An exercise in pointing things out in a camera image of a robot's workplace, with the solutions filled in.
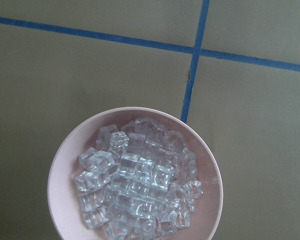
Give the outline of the pink bowl of ice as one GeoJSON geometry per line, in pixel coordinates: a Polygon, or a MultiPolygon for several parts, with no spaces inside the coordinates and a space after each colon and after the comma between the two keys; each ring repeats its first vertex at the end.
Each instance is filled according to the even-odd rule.
{"type": "Polygon", "coordinates": [[[119,107],[98,113],[74,128],[59,146],[50,167],[47,200],[54,226],[63,240],[105,240],[104,230],[88,230],[80,211],[74,178],[83,169],[77,157],[91,147],[99,128],[116,124],[121,127],[131,120],[150,117],[181,132],[196,156],[197,177],[203,196],[195,200],[190,226],[165,237],[167,240],[211,240],[219,225],[224,202],[222,177],[211,150],[204,140],[176,117],[146,107],[119,107]]]}

